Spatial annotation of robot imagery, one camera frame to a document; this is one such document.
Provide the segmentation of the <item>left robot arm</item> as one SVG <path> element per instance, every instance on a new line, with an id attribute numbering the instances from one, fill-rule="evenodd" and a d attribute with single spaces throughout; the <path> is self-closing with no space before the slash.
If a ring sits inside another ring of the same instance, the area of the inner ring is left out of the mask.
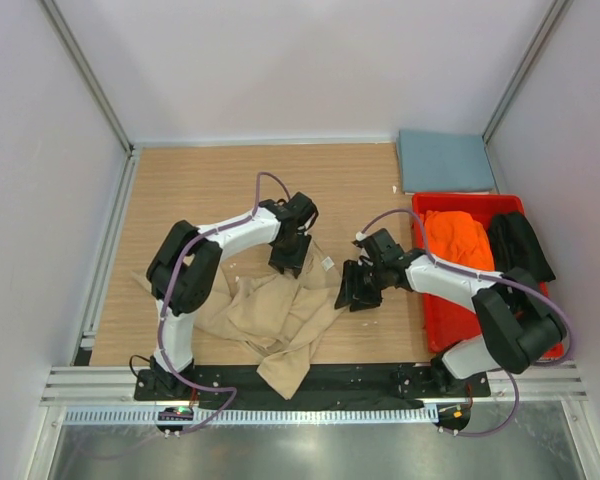
<path id="1" fill-rule="evenodd" d="M 191 340 L 196 311 L 209 298 L 219 265 L 252 247 L 268 244 L 268 264 L 299 276 L 308 252 L 309 230 L 319 216 L 301 192 L 290 200 L 267 199 L 254 210 L 223 222 L 174 224 L 151 261 L 146 279 L 156 301 L 159 338 L 150 368 L 157 387 L 169 399 L 184 398 L 192 387 Z"/>

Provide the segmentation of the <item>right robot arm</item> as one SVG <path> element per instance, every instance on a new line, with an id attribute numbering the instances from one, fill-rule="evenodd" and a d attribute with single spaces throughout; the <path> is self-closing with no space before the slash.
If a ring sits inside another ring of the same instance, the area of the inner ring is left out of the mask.
<path id="1" fill-rule="evenodd" d="M 452 396 L 470 377 L 501 369 L 521 374 L 567 336 L 557 308 L 524 269 L 486 272 L 446 262 L 423 248 L 404 250 L 380 229 L 354 242 L 361 254 L 347 260 L 335 308 L 377 308 L 387 288 L 431 295 L 473 313 L 480 332 L 433 357 L 430 381 Z"/>

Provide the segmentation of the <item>beige t shirt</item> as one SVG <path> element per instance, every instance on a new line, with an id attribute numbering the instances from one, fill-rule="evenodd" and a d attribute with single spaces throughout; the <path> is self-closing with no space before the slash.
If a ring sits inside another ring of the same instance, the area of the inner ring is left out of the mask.
<path id="1" fill-rule="evenodd" d="M 240 276 L 231 290 L 225 269 L 219 268 L 199 310 L 167 315 L 154 356 L 163 369 L 168 368 L 162 357 L 166 355 L 182 372 L 194 359 L 193 334 L 199 329 L 242 345 L 258 360 L 257 374 L 290 400 L 308 374 L 324 333 L 343 312 L 334 307 L 340 286 L 333 260 L 314 241 L 298 277 Z"/>

